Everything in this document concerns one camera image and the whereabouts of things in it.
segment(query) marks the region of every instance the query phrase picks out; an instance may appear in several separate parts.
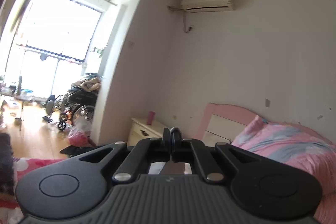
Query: pink and gray striped bedding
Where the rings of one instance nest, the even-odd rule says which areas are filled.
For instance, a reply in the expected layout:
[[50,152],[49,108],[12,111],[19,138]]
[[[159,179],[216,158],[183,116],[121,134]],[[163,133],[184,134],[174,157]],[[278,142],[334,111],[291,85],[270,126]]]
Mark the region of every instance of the pink and gray striped bedding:
[[260,116],[241,132],[233,145],[312,174],[322,186],[323,198],[315,218],[336,223],[336,146],[292,126],[268,123]]

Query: ribbed black surface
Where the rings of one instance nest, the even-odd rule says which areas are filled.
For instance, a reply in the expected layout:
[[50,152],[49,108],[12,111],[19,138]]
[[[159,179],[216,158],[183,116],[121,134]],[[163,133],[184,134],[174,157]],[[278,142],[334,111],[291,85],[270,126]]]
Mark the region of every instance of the ribbed black surface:
[[[254,217],[231,200],[224,187],[208,185],[197,175],[142,175],[128,185],[118,185],[95,210],[62,224],[316,224],[313,218],[279,222]],[[55,220],[27,217],[23,224]]]

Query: pink cylinder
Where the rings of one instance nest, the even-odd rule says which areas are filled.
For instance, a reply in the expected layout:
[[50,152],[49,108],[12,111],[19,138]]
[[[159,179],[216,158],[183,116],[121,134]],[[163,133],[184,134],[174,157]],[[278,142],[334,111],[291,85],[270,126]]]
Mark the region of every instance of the pink cylinder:
[[148,112],[146,124],[149,125],[149,126],[151,126],[152,123],[153,123],[153,121],[154,121],[154,117],[155,117],[155,112],[154,111]]

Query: white wall-mounted air conditioner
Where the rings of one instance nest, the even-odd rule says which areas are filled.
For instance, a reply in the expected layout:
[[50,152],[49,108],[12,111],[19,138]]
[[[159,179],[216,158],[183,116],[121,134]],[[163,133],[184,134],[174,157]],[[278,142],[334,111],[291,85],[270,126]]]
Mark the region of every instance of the white wall-mounted air conditioner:
[[182,9],[188,13],[232,11],[232,0],[182,0]]

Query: white nightstand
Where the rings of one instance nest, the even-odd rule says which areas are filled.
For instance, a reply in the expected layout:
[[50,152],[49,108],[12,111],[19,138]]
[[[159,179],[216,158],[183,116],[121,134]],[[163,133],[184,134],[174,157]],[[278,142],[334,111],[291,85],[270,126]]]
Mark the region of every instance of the white nightstand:
[[136,145],[138,141],[146,138],[162,138],[164,124],[153,121],[152,125],[146,124],[146,118],[132,118],[132,127],[128,136],[127,145]]

